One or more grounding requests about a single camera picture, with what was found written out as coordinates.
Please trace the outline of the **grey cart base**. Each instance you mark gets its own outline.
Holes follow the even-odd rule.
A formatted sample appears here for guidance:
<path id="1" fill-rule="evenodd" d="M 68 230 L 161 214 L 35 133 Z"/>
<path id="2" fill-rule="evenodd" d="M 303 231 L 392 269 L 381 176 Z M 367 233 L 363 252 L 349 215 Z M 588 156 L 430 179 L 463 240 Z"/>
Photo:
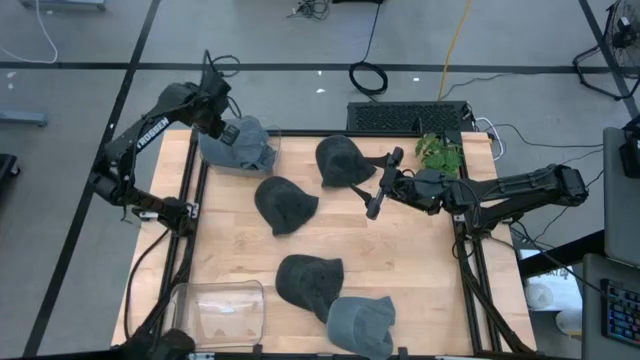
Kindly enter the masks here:
<path id="1" fill-rule="evenodd" d="M 25 8 L 35 7 L 36 4 L 45 7 L 74 7 L 95 8 L 98 11 L 106 10 L 106 0 L 16 0 Z"/>

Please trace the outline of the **colourful keyboard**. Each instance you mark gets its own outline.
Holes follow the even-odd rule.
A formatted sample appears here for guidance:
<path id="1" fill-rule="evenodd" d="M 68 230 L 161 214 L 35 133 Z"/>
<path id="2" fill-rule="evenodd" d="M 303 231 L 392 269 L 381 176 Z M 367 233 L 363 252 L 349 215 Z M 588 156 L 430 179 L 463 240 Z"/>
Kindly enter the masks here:
<path id="1" fill-rule="evenodd" d="M 600 281 L 602 298 L 602 335 L 640 348 L 640 288 L 611 279 Z"/>

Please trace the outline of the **black computer tower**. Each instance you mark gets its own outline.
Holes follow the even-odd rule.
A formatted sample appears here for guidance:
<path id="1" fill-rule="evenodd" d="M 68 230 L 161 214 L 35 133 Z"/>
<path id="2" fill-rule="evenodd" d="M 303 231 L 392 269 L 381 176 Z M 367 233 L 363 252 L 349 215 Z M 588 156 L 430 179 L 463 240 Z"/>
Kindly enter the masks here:
<path id="1" fill-rule="evenodd" d="M 465 101 L 351 102 L 351 131 L 471 132 L 474 115 Z"/>

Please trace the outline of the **grey desk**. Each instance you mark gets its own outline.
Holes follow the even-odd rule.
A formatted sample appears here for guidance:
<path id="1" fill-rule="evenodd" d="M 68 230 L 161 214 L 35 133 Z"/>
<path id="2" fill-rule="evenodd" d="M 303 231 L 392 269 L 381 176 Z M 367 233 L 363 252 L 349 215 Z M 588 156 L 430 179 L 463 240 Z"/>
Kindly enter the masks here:
<path id="1" fill-rule="evenodd" d="M 605 337 L 602 332 L 605 297 L 601 287 L 604 279 L 621 282 L 626 289 L 640 292 L 640 262 L 625 263 L 587 254 L 583 259 L 583 278 L 588 285 L 583 290 L 582 360 L 640 360 L 640 347 Z"/>
<path id="2" fill-rule="evenodd" d="M 620 147 L 623 130 L 603 131 L 605 253 L 640 267 L 640 178 L 625 175 Z"/>

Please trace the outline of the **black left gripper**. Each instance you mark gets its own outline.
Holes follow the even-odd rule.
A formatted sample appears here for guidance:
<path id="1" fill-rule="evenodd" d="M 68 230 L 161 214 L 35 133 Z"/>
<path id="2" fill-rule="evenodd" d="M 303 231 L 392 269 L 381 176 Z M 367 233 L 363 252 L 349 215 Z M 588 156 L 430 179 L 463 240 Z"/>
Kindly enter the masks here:
<path id="1" fill-rule="evenodd" d="M 240 130 L 222 119 L 222 114 L 229 107 L 230 85 L 216 70 L 205 69 L 199 90 L 201 98 L 197 105 L 197 128 L 225 145 L 233 145 Z"/>

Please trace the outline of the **green potted plant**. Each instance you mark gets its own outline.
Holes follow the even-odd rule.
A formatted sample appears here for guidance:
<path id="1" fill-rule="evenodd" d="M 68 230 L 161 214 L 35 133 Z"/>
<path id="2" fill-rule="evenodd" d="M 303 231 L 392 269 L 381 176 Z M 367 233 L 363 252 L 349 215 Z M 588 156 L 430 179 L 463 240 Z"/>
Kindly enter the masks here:
<path id="1" fill-rule="evenodd" d="M 424 134 L 416 143 L 415 156 L 424 169 L 433 169 L 457 177 L 462 165 L 462 147 L 433 133 Z"/>

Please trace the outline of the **black aluminium table frame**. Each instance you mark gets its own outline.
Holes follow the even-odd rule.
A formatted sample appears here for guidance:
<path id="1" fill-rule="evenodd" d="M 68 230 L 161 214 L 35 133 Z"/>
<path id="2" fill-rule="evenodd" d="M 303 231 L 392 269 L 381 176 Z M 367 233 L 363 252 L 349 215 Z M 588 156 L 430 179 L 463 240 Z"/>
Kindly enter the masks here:
<path id="1" fill-rule="evenodd" d="M 337 131 L 282 130 L 277 175 L 320 200 L 316 215 L 288 237 L 272 236 L 255 207 L 260 178 L 207 170 L 190 281 L 260 282 L 266 300 L 260 342 L 265 353 L 347 354 L 331 344 L 325 325 L 311 312 L 286 303 L 274 288 L 277 268 L 289 254 L 341 258 L 346 271 L 341 295 L 391 297 L 396 348 L 405 347 L 410 355 L 471 355 L 459 261 L 452 255 L 452 217 L 444 211 L 429 216 L 385 200 L 371 221 L 350 189 L 323 189 L 315 149 L 331 133 Z M 188 130 L 169 130 L 164 136 L 151 184 L 156 196 L 177 195 L 191 137 Z M 496 227 L 493 236 L 511 243 L 505 225 Z M 515 253 L 504 242 L 481 244 L 493 302 L 521 341 L 536 349 Z M 163 239 L 136 271 L 130 331 L 157 301 L 168 247 Z"/>

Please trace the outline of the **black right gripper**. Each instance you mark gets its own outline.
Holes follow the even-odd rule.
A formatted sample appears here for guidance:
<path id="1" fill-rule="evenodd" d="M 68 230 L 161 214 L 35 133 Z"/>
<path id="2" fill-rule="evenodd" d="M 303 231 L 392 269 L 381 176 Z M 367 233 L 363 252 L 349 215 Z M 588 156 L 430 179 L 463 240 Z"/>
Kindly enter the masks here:
<path id="1" fill-rule="evenodd" d="M 400 147 L 395 147 L 391 153 L 381 157 L 365 157 L 367 163 L 383 170 L 379 180 L 379 190 L 374 197 L 354 184 L 349 185 L 350 189 L 366 204 L 366 216 L 370 220 L 377 219 L 385 197 L 390 197 L 392 200 L 414 208 L 417 207 L 418 195 L 414 178 L 405 176 L 398 169 L 403 158 L 404 150 Z"/>

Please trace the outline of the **dark grey cap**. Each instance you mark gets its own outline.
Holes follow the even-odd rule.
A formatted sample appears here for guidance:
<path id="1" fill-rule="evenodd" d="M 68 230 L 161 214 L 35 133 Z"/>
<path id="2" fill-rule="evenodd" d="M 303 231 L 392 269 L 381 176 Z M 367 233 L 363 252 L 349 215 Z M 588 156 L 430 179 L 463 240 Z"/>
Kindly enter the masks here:
<path id="1" fill-rule="evenodd" d="M 270 225 L 272 235 L 281 236 L 292 234 L 305 225 L 315 215 L 319 198 L 305 193 L 284 177 L 272 176 L 259 184 L 254 203 Z"/>
<path id="2" fill-rule="evenodd" d="M 326 323 L 331 305 L 344 282 L 343 261 L 294 254 L 285 257 L 276 272 L 275 287 L 286 302 L 311 311 Z"/>
<path id="3" fill-rule="evenodd" d="M 376 172 L 375 166 L 366 160 L 356 144 L 344 135 L 324 138 L 316 147 L 315 158 L 323 187 L 358 185 Z"/>

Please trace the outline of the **white cup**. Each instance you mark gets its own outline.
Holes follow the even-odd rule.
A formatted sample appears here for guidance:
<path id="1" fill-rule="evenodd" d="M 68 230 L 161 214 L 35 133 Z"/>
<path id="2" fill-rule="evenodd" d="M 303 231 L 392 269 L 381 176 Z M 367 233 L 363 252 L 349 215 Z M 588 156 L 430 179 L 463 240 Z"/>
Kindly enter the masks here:
<path id="1" fill-rule="evenodd" d="M 562 310 L 556 315 L 555 322 L 558 329 L 567 336 L 574 337 L 582 335 L 581 309 Z"/>
<path id="2" fill-rule="evenodd" d="M 530 309 L 546 311 L 554 303 L 552 290 L 545 284 L 533 283 L 525 287 L 525 298 Z"/>

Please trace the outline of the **black desk device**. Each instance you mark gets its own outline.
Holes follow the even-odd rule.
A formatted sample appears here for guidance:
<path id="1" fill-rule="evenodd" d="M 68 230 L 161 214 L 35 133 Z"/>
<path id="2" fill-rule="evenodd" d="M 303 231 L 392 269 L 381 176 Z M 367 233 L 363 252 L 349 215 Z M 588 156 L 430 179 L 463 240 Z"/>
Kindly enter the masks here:
<path id="1" fill-rule="evenodd" d="M 624 173 L 629 178 L 640 179 L 640 114 L 627 123 L 625 142 L 620 146 L 620 158 Z"/>

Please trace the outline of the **grey metal foot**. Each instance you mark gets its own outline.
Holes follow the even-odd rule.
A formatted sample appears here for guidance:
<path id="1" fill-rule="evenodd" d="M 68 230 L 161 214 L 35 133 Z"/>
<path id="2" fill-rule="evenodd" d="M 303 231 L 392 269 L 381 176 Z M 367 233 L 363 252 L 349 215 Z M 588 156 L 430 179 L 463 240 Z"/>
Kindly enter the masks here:
<path id="1" fill-rule="evenodd" d="M 17 123 L 46 127 L 48 120 L 44 113 L 0 109 L 0 123 Z"/>

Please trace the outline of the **black object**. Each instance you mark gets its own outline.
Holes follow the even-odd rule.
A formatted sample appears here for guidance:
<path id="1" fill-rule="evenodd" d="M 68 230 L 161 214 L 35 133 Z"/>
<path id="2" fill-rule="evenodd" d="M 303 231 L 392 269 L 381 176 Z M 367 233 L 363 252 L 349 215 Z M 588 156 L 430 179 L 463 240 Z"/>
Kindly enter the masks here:
<path id="1" fill-rule="evenodd" d="M 12 154 L 0 154 L 0 180 L 18 176 L 21 169 L 17 165 L 17 157 Z"/>

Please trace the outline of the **black floor fan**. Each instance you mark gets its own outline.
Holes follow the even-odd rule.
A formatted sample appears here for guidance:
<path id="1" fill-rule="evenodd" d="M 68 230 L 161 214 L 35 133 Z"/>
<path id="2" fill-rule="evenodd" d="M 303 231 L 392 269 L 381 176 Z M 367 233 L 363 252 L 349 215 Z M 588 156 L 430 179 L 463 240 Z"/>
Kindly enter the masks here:
<path id="1" fill-rule="evenodd" d="M 640 88 L 640 0 L 611 1 L 606 8 L 604 29 L 596 36 L 596 45 L 577 54 L 572 65 L 583 86 L 620 101 L 633 97 Z M 596 54 L 605 58 L 607 67 L 613 74 L 635 81 L 627 94 L 612 93 L 587 80 L 581 63 Z"/>

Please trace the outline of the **clear plastic bin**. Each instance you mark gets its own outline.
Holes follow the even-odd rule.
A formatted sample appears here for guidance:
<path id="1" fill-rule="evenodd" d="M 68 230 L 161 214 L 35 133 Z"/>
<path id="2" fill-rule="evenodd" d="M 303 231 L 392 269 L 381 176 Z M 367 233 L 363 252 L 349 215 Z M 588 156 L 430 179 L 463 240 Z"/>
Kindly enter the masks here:
<path id="1" fill-rule="evenodd" d="M 265 310 L 257 280 L 183 283 L 172 290 L 163 330 L 184 332 L 198 350 L 252 347 L 263 337 Z"/>

